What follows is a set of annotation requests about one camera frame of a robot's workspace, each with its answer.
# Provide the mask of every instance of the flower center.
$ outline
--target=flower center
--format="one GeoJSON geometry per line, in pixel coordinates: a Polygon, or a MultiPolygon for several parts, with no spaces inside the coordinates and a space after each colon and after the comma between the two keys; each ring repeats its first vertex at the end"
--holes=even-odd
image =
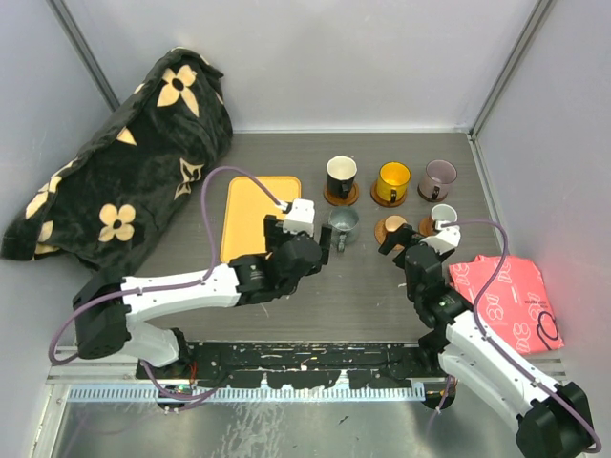
{"type": "Polygon", "coordinates": [[[182,91],[184,89],[184,84],[182,84],[182,81],[180,81],[178,78],[174,78],[172,80],[172,86],[174,86],[177,91],[182,91]]]}

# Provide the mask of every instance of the folded red cloth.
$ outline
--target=folded red cloth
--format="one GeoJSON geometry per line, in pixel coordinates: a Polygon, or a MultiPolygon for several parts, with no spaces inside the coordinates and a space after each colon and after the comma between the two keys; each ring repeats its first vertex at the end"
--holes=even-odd
{"type": "MultiPolygon", "coordinates": [[[[479,255],[473,262],[451,265],[453,287],[473,302],[499,260],[479,255]]],[[[508,256],[479,301],[478,311],[496,334],[522,355],[564,346],[543,277],[531,260],[508,256]]]]}

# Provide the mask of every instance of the yellow mug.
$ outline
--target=yellow mug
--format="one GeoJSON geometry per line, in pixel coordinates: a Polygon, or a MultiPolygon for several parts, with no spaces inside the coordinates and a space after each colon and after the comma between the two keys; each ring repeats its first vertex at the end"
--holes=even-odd
{"type": "Polygon", "coordinates": [[[408,192],[410,178],[411,172],[407,166],[401,162],[389,162],[380,169],[375,192],[380,199],[394,203],[408,192]]]}

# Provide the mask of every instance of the black mug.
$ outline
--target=black mug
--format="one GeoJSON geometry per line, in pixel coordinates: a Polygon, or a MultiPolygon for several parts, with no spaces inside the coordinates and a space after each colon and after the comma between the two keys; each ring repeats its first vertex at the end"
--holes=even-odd
{"type": "Polygon", "coordinates": [[[346,200],[354,178],[356,162],[347,156],[336,156],[327,163],[327,192],[335,198],[346,200]]]}

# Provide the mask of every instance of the wooden coaster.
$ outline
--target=wooden coaster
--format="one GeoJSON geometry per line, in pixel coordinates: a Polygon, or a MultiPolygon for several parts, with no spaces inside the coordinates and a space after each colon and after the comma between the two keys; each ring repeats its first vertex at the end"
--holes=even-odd
{"type": "Polygon", "coordinates": [[[423,199],[424,199],[426,202],[432,202],[432,203],[435,203],[435,202],[443,202],[443,201],[446,199],[446,197],[448,196],[448,195],[446,194],[446,195],[445,195],[444,197],[442,197],[442,198],[437,198],[436,200],[432,200],[431,198],[427,198],[427,197],[426,197],[424,194],[422,194],[422,193],[420,192],[420,186],[418,186],[418,195],[419,195],[421,198],[423,198],[423,199]]]}
{"type": "Polygon", "coordinates": [[[359,199],[359,185],[356,183],[352,183],[352,189],[350,189],[350,192],[348,193],[348,197],[347,198],[337,198],[335,196],[332,196],[327,189],[327,186],[325,186],[325,199],[327,200],[328,203],[330,203],[331,205],[335,205],[337,206],[342,206],[342,205],[352,205],[354,202],[356,202],[359,199]]]}
{"type": "Polygon", "coordinates": [[[420,224],[418,224],[418,232],[425,237],[430,237],[434,235],[434,231],[432,230],[432,218],[424,217],[420,224]]]}
{"type": "MultiPolygon", "coordinates": [[[[400,217],[398,215],[392,215],[391,217],[380,219],[375,224],[375,228],[373,229],[375,239],[378,241],[379,244],[384,243],[384,240],[386,239],[386,234],[388,233],[389,229],[396,230],[401,226],[401,224],[406,223],[407,221],[403,217],[400,217]],[[389,221],[390,225],[392,226],[391,228],[389,228],[389,226],[386,224],[388,219],[391,219],[391,221],[389,221]]],[[[394,248],[392,248],[393,251],[400,251],[402,249],[403,245],[394,245],[394,248]]]]}
{"type": "Polygon", "coordinates": [[[373,181],[373,185],[371,186],[371,198],[373,198],[373,200],[375,200],[375,203],[377,203],[378,205],[381,205],[381,206],[387,207],[387,208],[398,207],[403,202],[405,202],[406,198],[408,198],[408,191],[406,190],[405,194],[399,200],[397,200],[394,203],[390,203],[387,200],[383,200],[382,198],[380,198],[378,196],[378,193],[375,190],[375,185],[376,184],[377,184],[377,179],[375,181],[373,181]]]}

